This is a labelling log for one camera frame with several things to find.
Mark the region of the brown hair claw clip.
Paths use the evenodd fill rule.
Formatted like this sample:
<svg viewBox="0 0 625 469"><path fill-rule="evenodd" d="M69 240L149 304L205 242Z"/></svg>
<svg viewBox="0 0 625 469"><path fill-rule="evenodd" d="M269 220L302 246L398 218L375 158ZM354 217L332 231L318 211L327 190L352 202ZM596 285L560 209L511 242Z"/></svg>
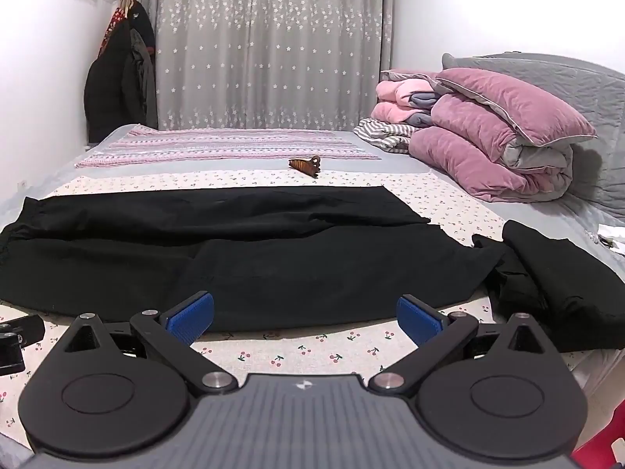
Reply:
<svg viewBox="0 0 625 469"><path fill-rule="evenodd" d="M293 158L288 161L290 168L308 177L317 178L321 172L321 157L312 156L310 159Z"/></svg>

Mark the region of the black pants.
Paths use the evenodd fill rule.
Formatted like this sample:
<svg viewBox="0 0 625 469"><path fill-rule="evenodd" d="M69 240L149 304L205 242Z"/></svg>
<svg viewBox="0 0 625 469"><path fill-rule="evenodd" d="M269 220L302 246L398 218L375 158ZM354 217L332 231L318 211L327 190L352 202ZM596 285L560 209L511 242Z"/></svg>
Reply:
<svg viewBox="0 0 625 469"><path fill-rule="evenodd" d="M27 199L1 233L1 297L122 322L205 291L217 331L392 318L466 302L502 250L448 236L386 188L217 188Z"/></svg>

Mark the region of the striped folded cloth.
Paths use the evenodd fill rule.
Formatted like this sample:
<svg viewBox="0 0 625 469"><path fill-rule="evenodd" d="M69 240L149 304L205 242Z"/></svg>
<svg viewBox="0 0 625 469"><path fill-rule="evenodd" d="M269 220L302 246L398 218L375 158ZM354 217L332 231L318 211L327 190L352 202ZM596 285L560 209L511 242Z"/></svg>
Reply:
<svg viewBox="0 0 625 469"><path fill-rule="evenodd" d="M362 119L353 133L362 141L391 154L409 154L409 144L417 130L411 125L391 124L375 119Z"/></svg>

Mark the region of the hanging dark clothes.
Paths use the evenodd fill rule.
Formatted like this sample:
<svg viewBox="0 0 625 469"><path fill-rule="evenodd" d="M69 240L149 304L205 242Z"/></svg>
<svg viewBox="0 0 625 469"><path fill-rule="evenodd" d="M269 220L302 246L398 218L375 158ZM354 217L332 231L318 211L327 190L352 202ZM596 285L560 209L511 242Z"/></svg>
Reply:
<svg viewBox="0 0 625 469"><path fill-rule="evenodd" d="M120 0L91 64L85 89L87 142L129 124L158 126L156 37L143 5Z"/></svg>

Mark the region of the pink striped blanket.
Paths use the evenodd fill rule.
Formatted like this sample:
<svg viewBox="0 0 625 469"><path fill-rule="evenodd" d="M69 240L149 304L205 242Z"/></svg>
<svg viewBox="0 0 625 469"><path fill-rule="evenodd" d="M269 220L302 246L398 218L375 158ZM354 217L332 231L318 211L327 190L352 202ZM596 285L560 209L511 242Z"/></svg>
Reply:
<svg viewBox="0 0 625 469"><path fill-rule="evenodd" d="M131 127L87 152L77 168L212 160L287 160L319 156L376 161L377 156L328 130Z"/></svg>

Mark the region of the pink velvet pillow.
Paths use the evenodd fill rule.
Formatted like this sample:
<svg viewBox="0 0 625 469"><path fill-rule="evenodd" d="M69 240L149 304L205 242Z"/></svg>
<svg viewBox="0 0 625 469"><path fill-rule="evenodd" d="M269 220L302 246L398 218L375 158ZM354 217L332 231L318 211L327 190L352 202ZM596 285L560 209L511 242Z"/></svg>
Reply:
<svg viewBox="0 0 625 469"><path fill-rule="evenodd" d="M439 72L436 82L497 113L528 145L546 147L598 137L588 120L568 103L516 77L451 68Z"/></svg>

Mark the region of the pink grey folded duvet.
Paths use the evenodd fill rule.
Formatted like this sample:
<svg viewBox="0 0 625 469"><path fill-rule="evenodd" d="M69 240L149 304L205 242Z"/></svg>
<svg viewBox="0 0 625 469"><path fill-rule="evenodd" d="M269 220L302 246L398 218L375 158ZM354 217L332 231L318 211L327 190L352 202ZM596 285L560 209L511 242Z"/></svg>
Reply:
<svg viewBox="0 0 625 469"><path fill-rule="evenodd" d="M461 94L445 94L431 112L433 125L416 130L409 152L441 170L481 200L547 202L572 183L569 145L536 147L491 109Z"/></svg>

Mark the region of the grey star curtain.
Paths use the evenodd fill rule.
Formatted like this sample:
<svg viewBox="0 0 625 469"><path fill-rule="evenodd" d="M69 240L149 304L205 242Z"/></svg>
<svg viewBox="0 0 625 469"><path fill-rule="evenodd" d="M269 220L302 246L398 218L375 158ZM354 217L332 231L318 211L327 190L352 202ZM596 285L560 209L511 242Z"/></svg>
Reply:
<svg viewBox="0 0 625 469"><path fill-rule="evenodd" d="M139 1L163 130L350 130L390 64L393 0Z"/></svg>

